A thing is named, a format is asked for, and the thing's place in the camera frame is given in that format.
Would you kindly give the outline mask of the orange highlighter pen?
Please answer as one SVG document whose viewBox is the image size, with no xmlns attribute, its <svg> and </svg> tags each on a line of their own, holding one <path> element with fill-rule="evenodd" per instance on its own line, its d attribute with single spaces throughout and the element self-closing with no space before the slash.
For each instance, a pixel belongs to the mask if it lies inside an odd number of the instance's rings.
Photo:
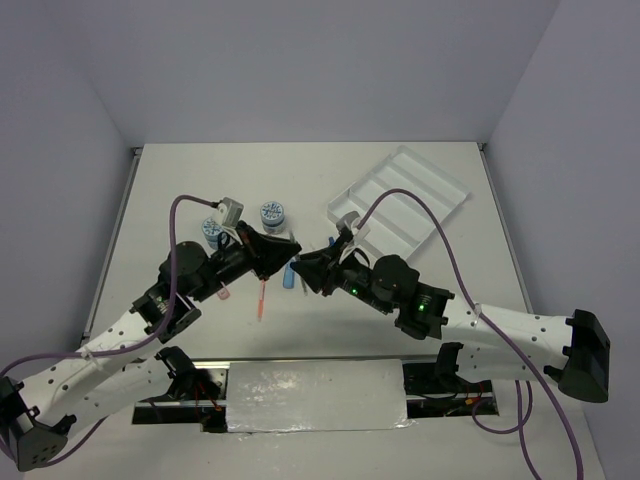
<svg viewBox="0 0 640 480">
<path fill-rule="evenodd" d="M 263 318 L 263 315 L 264 315 L 265 293 L 266 293 L 266 281 L 262 280 L 261 283 L 260 283 L 258 306 L 257 306 L 257 321 L 258 322 L 262 321 L 262 318 Z"/>
</svg>

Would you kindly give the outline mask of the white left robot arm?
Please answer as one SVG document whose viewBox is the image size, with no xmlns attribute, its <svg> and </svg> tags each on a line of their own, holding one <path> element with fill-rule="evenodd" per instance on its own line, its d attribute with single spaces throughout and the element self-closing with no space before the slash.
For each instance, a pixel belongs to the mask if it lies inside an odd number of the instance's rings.
<svg viewBox="0 0 640 480">
<path fill-rule="evenodd" d="M 229 243 L 208 254 L 172 243 L 157 282 L 111 327 L 23 380 L 1 379 L 1 446 L 20 472 L 64 459 L 69 439 L 121 408 L 155 397 L 215 400 L 220 385 L 172 340 L 201 315 L 197 303 L 247 273 L 266 280 L 301 250 L 239 222 Z"/>
</svg>

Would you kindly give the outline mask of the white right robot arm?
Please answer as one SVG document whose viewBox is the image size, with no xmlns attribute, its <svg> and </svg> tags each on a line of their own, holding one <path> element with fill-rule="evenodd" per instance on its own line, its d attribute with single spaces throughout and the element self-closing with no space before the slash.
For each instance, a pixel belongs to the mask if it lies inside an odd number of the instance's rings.
<svg viewBox="0 0 640 480">
<path fill-rule="evenodd" d="M 373 265 L 333 247 L 307 253 L 293 270 L 323 296 L 340 289 L 375 310 L 396 316 L 395 326 L 438 346 L 435 380 L 446 391 L 485 380 L 553 382 L 564 395 L 589 403 L 609 399 L 611 342 L 595 314 L 544 316 L 501 307 L 470 306 L 463 296 L 424 284 L 401 257 Z"/>
</svg>

